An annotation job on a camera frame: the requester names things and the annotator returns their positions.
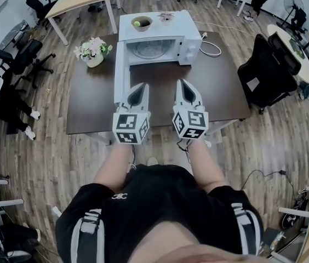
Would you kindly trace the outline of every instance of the black t-shirt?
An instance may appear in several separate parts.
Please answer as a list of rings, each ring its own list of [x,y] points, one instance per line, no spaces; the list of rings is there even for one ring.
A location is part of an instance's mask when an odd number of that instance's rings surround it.
[[[229,186],[200,189],[193,176],[177,166],[138,166],[128,174],[121,194],[101,184],[81,187],[56,223],[58,252],[71,262],[70,246],[75,224],[85,212],[101,208],[105,225],[105,262],[126,263],[142,238],[158,223],[175,221],[186,227],[201,244],[232,253],[242,252],[232,203],[259,214],[243,191]]]

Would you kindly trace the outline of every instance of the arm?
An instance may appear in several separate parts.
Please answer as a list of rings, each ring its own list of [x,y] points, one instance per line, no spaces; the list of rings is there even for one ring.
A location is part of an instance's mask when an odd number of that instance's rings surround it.
[[[131,157],[130,144],[116,144],[96,173],[94,183],[107,186],[113,192],[120,191],[128,171]]]
[[[227,185],[224,174],[212,159],[203,139],[193,140],[188,154],[194,179],[203,190],[209,193],[214,188]]]

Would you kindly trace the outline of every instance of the dark wooden table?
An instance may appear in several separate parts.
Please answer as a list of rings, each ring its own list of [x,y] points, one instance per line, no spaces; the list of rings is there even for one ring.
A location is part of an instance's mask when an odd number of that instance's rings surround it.
[[[67,134],[98,133],[112,130],[114,73],[118,35],[104,36],[113,50],[105,61],[88,68],[83,61],[75,65],[67,113]],[[237,75],[237,69],[217,32],[208,32],[205,41],[221,49],[218,58],[198,53],[195,64],[180,66],[178,62],[135,65],[130,68],[130,85],[146,82],[150,85],[150,125],[171,125],[176,81],[188,80],[201,93],[209,121],[224,121],[249,117],[250,111]],[[206,52],[215,52],[213,46],[203,44]]]

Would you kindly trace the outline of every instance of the electric fan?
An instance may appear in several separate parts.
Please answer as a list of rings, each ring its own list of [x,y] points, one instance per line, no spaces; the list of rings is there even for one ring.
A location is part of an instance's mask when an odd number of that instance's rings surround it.
[[[302,9],[304,10],[304,5],[302,0],[284,0],[284,7],[286,9],[286,12],[288,13],[287,18],[283,21],[282,24],[280,24],[280,22],[277,22],[276,24],[283,28],[283,25],[285,24],[285,22],[287,21],[287,19],[290,16],[295,16],[295,11],[297,9]]]

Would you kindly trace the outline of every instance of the white flowers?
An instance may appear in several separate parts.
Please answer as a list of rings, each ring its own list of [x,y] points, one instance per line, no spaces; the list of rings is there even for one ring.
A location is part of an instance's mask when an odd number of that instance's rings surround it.
[[[107,45],[100,37],[97,37],[91,38],[80,47],[76,47],[74,53],[77,59],[90,60],[99,54],[107,55],[110,50],[112,50],[112,46]]]

